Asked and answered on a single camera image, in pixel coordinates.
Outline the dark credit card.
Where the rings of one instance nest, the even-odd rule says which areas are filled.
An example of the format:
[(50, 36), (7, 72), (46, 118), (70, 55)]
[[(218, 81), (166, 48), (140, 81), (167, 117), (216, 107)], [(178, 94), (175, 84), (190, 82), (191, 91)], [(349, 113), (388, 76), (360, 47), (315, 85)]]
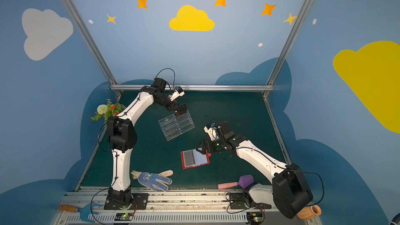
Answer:
[(176, 117), (180, 117), (180, 116), (183, 116), (184, 114), (186, 114), (187, 111), (188, 111), (188, 109), (187, 109), (187, 105), (186, 104), (178, 105), (176, 110), (175, 110), (174, 115)]
[(192, 167), (193, 165), (195, 165), (195, 159), (192, 150), (182, 152), (182, 156), (184, 161), (183, 166), (185, 168)]

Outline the red card holder wallet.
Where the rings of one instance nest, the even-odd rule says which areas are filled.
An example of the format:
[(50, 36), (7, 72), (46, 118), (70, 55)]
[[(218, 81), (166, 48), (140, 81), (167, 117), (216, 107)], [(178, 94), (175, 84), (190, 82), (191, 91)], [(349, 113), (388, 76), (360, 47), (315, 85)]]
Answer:
[(194, 167), (199, 167), (199, 166), (204, 166), (204, 165), (208, 165), (210, 164), (210, 160), (209, 160), (209, 156), (210, 154), (202, 154), (201, 152), (198, 152), (197, 150), (192, 150), (193, 154), (194, 154), (194, 159), (195, 159), (195, 165), (193, 165), (192, 167), (188, 167), (185, 168), (183, 166), (183, 156), (182, 156), (182, 152), (180, 153), (181, 155), (181, 162), (182, 162), (182, 169), (190, 169), (190, 168), (194, 168)]

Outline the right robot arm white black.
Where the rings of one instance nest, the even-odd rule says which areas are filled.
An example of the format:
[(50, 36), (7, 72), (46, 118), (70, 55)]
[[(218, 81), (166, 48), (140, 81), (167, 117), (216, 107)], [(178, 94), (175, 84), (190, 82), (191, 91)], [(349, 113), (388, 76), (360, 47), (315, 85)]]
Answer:
[(199, 143), (196, 149), (198, 152), (236, 153), (272, 184), (271, 190), (262, 184), (246, 187), (247, 196), (253, 203), (274, 206), (283, 216), (292, 219), (313, 200), (305, 173), (298, 165), (286, 164), (263, 152), (245, 136), (235, 134), (227, 122), (207, 124), (204, 131), (209, 139)]

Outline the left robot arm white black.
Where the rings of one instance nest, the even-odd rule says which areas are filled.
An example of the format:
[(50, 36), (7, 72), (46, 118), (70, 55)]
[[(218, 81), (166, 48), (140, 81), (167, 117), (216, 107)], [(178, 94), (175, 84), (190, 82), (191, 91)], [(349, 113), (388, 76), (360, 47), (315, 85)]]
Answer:
[(109, 146), (113, 153), (113, 180), (108, 189), (106, 210), (129, 209), (133, 204), (131, 195), (130, 159), (134, 146), (137, 143), (135, 124), (148, 107), (156, 103), (165, 107), (176, 116), (186, 113), (185, 104), (180, 105), (176, 99), (184, 95), (182, 87), (166, 95), (164, 93), (167, 82), (155, 78), (150, 86), (144, 86), (137, 97), (119, 113), (109, 119), (106, 125)]

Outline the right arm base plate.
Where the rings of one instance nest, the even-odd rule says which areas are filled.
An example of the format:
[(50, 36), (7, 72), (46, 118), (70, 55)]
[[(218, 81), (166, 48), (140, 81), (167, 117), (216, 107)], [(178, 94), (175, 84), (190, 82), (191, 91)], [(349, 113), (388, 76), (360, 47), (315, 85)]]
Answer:
[(251, 208), (272, 209), (272, 206), (265, 203), (255, 203), (248, 194), (239, 192), (228, 192), (226, 199), (229, 202), (230, 209), (243, 210)]

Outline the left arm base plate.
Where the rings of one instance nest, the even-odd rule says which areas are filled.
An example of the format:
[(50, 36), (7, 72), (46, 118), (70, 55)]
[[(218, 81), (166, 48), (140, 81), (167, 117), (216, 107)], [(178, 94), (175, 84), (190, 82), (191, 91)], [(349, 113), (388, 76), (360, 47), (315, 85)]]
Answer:
[(107, 199), (104, 210), (145, 210), (148, 197), (146, 193), (132, 193), (131, 202), (126, 205)]

